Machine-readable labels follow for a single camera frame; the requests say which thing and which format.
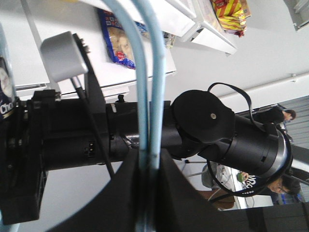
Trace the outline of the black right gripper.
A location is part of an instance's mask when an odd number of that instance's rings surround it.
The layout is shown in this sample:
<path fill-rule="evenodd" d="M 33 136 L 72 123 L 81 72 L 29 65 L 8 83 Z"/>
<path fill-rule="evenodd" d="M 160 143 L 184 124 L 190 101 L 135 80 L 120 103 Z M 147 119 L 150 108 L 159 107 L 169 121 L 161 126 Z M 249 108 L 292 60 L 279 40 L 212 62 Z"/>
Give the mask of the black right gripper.
<path fill-rule="evenodd" d="M 54 90 L 18 101 L 0 125 L 0 212 L 5 225 L 37 220 L 48 172 L 104 164 L 80 99 Z"/>

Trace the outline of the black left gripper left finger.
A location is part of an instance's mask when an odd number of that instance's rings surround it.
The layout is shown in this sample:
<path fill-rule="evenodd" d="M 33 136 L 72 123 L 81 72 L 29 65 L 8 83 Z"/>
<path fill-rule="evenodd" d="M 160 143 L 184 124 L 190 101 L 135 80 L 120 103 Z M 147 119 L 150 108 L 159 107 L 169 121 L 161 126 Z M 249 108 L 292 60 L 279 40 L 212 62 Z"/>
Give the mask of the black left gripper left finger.
<path fill-rule="evenodd" d="M 138 150 L 130 150 L 114 177 L 85 207 L 50 232 L 133 232 L 139 190 Z"/>

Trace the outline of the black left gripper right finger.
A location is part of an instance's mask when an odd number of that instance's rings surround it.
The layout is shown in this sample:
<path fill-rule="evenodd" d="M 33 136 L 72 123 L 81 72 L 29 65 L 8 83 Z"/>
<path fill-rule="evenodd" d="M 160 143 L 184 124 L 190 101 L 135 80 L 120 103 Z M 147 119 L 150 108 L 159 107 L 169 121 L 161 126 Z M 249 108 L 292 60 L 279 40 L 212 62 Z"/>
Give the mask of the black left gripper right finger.
<path fill-rule="evenodd" d="M 156 193 L 158 232 L 248 232 L 242 216 L 218 211 L 187 181 L 168 152 L 160 154 Z"/>

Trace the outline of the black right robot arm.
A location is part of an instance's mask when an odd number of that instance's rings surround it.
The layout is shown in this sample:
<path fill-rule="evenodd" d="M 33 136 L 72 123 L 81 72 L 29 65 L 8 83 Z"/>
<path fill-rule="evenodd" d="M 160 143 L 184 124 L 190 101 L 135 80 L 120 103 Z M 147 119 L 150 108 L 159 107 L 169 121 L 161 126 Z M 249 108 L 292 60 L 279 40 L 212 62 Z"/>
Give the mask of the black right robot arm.
<path fill-rule="evenodd" d="M 5 225 L 39 218 L 51 170 L 122 161 L 141 147 L 138 106 L 120 99 L 57 100 L 53 89 L 18 101 L 0 125 L 0 212 Z M 163 105 L 160 147 L 173 159 L 199 155 L 270 183 L 292 162 L 287 136 L 238 116 L 210 91 L 189 90 Z"/>

